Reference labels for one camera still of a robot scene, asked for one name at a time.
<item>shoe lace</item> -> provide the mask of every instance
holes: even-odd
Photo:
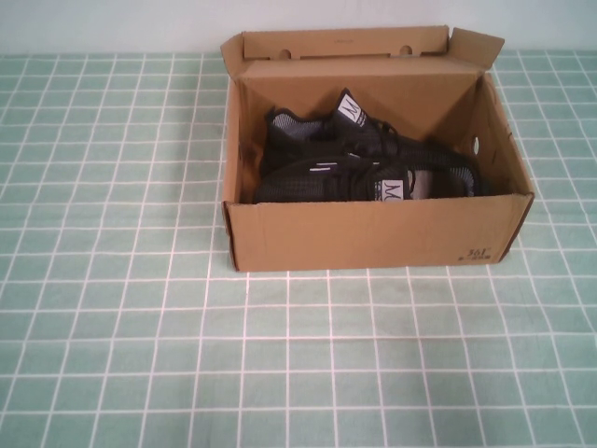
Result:
[[[372,129],[379,137],[380,148],[382,149],[381,154],[376,154],[379,157],[395,157],[400,154],[400,139],[399,133],[394,126],[387,121],[380,119],[374,119],[368,117],[368,121],[371,123]],[[396,153],[391,151],[389,148],[389,141],[393,141],[396,145]],[[347,140],[344,142],[345,146],[349,147],[349,153],[352,153],[359,157],[366,157],[368,154],[368,144],[362,142],[360,139]]]

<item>shoe box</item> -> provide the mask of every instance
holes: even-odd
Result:
[[[504,40],[448,26],[244,32],[228,69],[222,213],[241,272],[499,262],[534,199],[487,70]],[[474,160],[492,195],[402,202],[259,203],[264,117],[328,114],[348,88],[399,133]]]

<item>sneaker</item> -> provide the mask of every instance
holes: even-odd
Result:
[[[359,157],[400,156],[410,161],[427,159],[425,152],[459,156],[447,147],[420,142],[398,134],[391,124],[370,117],[344,89],[326,117],[302,119],[288,109],[273,109],[267,116],[267,139],[259,167],[261,177],[294,161],[348,154]],[[463,156],[458,162],[466,161]]]
[[[413,181],[413,172],[396,159],[308,159],[266,176],[255,203],[402,201],[411,198]]]

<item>green tiled surface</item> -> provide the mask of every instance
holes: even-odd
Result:
[[[597,56],[504,51],[491,267],[238,274],[217,54],[0,56],[0,446],[597,446]]]

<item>box flap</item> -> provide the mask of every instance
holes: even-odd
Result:
[[[243,33],[244,58],[297,60],[331,56],[445,53],[448,32],[448,26],[246,32]]]
[[[501,37],[454,28],[450,38],[448,55],[489,70],[502,50],[504,42]]]
[[[224,64],[232,79],[240,76],[249,64],[249,62],[244,60],[243,47],[243,34],[231,37],[220,47]]]

